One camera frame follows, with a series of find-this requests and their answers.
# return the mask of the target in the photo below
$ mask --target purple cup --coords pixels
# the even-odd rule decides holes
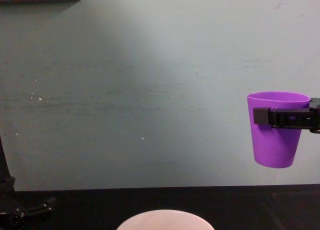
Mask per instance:
[[[247,96],[254,159],[270,168],[290,167],[295,159],[301,129],[271,128],[254,123],[254,108],[305,109],[310,97],[294,92],[265,91]]]

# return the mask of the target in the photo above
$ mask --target black table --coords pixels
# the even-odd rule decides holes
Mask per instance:
[[[25,206],[57,198],[41,230],[116,230],[146,211],[196,214],[215,230],[320,230],[320,184],[14,192]]]

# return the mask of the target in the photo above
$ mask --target black tripod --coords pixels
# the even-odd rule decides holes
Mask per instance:
[[[9,197],[14,192],[15,178],[10,176],[0,137],[0,230],[24,230],[39,221],[50,218],[56,199],[47,199],[43,204],[26,208]]]

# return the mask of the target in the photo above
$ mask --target cup rim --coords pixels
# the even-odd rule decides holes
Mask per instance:
[[[264,98],[259,98],[255,97],[258,94],[266,94],[266,93],[283,93],[283,94],[291,94],[291,95],[299,95],[302,97],[305,97],[305,100],[301,101],[287,101],[287,100],[272,100],[272,99],[264,99]],[[310,102],[311,98],[305,94],[299,93],[299,92],[293,92],[293,91],[258,91],[258,92],[253,92],[250,93],[247,96],[248,99],[254,99],[254,100],[261,100],[261,101],[266,101],[266,102],[277,102],[277,103],[308,103]]]

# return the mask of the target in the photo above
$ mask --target painted wall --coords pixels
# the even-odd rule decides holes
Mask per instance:
[[[320,183],[320,137],[255,163],[246,95],[320,96],[320,0],[0,6],[0,134],[17,190]]]

